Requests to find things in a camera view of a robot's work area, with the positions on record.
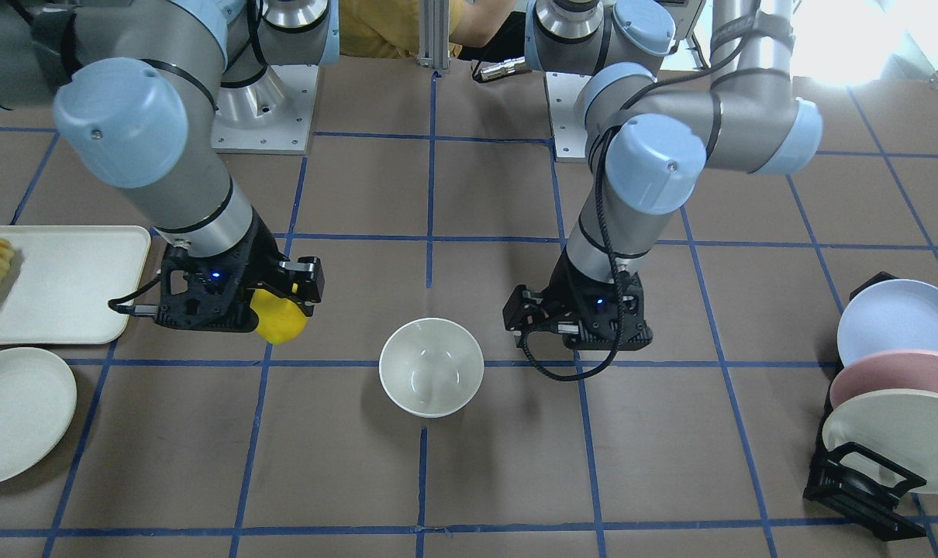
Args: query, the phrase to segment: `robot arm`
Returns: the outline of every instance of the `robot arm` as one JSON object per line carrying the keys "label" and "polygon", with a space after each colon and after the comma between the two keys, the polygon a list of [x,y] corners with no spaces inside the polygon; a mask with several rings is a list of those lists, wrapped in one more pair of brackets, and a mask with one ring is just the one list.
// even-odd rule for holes
{"label": "robot arm", "polygon": [[337,60],[337,2],[18,7],[0,0],[0,109],[51,102],[86,167],[171,245],[157,277],[160,303],[112,307],[169,328],[250,332],[250,299],[266,290],[312,315],[320,260],[281,254],[209,134],[222,82],[259,79],[270,61]]}
{"label": "robot arm", "polygon": [[[618,0],[606,10],[592,1],[533,0],[529,8],[529,57],[548,70],[595,74],[576,102],[593,191],[547,288],[519,285],[504,307],[505,327],[529,357],[531,332],[558,333],[573,350],[611,352],[586,374],[543,370],[554,379],[589,377],[618,350],[649,345],[637,272],[704,167],[795,173],[820,143],[819,111],[792,96],[791,1],[717,0],[710,71],[668,82],[654,77],[674,29],[662,15],[651,0]],[[617,53],[629,60],[602,66]],[[707,74],[710,91],[675,87]]]}

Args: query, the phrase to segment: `white plate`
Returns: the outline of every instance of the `white plate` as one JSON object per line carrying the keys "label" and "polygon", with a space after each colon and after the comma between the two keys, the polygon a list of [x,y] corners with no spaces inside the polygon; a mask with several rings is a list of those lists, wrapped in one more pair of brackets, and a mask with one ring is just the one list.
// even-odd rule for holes
{"label": "white plate", "polygon": [[0,226],[15,248],[0,287],[0,345],[101,345],[128,317],[107,301],[135,290],[149,254],[140,226]]}
{"label": "white plate", "polygon": [[837,340],[845,365],[883,350],[938,352],[938,288],[913,279],[870,286],[845,308]]}
{"label": "white plate", "polygon": [[[938,494],[938,393],[883,389],[853,397],[827,416],[823,441],[828,450],[859,442],[924,477],[927,484],[914,492]],[[841,463],[887,487],[902,480],[860,455]]]}
{"label": "white plate", "polygon": [[76,380],[55,354],[21,346],[0,352],[0,481],[57,445],[76,409]]}

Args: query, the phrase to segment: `white tray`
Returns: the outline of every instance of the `white tray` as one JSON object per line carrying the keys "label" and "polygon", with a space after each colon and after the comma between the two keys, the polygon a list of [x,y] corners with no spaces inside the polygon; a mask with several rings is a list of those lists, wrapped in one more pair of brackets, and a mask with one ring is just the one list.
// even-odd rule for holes
{"label": "white tray", "polygon": [[128,317],[107,301],[135,290],[151,239],[140,226],[0,226],[15,248],[0,287],[0,345],[101,345]]}

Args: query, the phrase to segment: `dish rack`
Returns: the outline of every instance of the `dish rack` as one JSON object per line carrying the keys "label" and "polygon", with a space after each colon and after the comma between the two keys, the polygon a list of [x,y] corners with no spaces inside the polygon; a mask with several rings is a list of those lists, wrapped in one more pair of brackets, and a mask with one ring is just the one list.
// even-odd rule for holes
{"label": "dish rack", "polygon": [[[848,300],[855,298],[870,286],[890,279],[897,277],[880,272],[855,289]],[[927,536],[922,526],[895,512],[906,492],[922,487],[926,484],[926,479],[856,442],[847,442],[828,451],[824,446],[822,434],[824,422],[833,410],[828,394],[824,401],[824,414],[817,428],[816,447],[810,460],[810,475],[807,477],[803,497],[825,505],[852,522],[866,527],[876,538],[883,541]],[[841,465],[841,460],[851,453],[859,453],[879,466],[886,467],[902,480],[894,487],[887,487],[858,470]]]}

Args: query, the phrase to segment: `floor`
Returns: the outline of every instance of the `floor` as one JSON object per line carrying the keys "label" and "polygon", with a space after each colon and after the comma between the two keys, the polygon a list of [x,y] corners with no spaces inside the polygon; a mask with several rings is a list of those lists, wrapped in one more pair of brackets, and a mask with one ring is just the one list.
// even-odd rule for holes
{"label": "floor", "polygon": [[[929,537],[889,544],[801,497],[847,293],[880,270],[938,286],[938,91],[796,79],[826,117],[819,155],[789,177],[707,170],[643,268],[656,342],[558,384],[500,311],[547,282],[589,170],[553,161],[543,75],[468,74],[342,60],[309,155],[224,156],[286,251],[322,258],[325,301],[277,347],[137,320],[51,347],[79,406],[0,484],[0,558],[938,557],[938,497],[901,507]],[[0,114],[9,223],[149,225],[44,111]],[[424,315],[486,358],[443,419],[377,378]],[[601,356],[533,350],[564,374]]]}

